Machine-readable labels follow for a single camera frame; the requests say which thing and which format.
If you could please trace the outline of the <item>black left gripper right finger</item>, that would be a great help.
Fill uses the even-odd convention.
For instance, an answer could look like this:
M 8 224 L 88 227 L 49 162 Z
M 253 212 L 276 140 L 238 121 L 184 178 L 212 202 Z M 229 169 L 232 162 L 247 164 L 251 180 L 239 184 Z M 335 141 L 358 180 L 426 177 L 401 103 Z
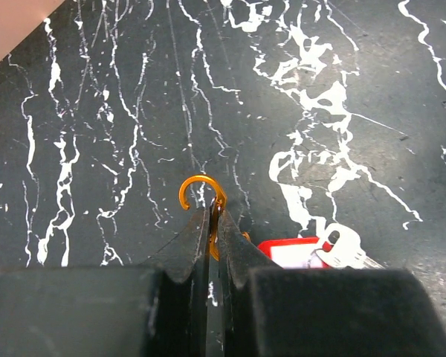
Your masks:
M 218 225 L 226 356 L 446 356 L 423 285 L 393 269 L 284 269 Z

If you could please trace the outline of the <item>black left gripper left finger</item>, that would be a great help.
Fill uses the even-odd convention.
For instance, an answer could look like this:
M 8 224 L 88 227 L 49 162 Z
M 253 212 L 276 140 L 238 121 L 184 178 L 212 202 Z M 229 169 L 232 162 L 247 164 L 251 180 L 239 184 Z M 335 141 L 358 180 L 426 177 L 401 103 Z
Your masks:
M 0 356 L 203 356 L 210 212 L 132 266 L 0 269 Z

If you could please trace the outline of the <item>red key tag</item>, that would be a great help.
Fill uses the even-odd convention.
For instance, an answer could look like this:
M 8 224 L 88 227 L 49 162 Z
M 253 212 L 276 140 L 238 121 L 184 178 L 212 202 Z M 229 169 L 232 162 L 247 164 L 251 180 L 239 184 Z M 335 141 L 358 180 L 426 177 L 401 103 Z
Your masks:
M 271 239 L 257 248 L 283 268 L 328 268 L 316 251 L 329 252 L 332 244 L 319 237 Z

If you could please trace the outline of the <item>silver key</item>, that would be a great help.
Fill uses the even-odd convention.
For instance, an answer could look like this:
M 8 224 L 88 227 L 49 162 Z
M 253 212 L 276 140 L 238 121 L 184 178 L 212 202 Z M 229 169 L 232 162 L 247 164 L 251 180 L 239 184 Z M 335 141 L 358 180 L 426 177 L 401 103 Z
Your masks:
M 329 236 L 334 232 L 338 233 L 337 241 L 332 245 L 330 251 L 325 251 L 323 244 L 329 243 Z M 384 268 L 381 264 L 367 256 L 361 247 L 360 236 L 351 228 L 339 223 L 331 223 L 319 235 L 319 238 L 322 242 L 318 243 L 315 254 L 332 268 Z

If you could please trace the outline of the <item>orange S-shaped carabiner keyring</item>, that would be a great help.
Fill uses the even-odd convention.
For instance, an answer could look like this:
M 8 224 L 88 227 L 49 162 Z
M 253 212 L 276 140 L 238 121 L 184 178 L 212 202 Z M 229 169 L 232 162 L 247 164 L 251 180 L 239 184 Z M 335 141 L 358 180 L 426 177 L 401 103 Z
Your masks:
M 234 204 L 228 202 L 226 192 L 213 177 L 199 174 L 184 180 L 178 201 L 186 211 L 192 203 L 197 204 L 184 229 L 175 237 L 189 263 L 208 264 L 213 257 L 220 266 L 236 271 L 255 266 L 259 258 L 267 260 L 233 221 L 230 213 Z

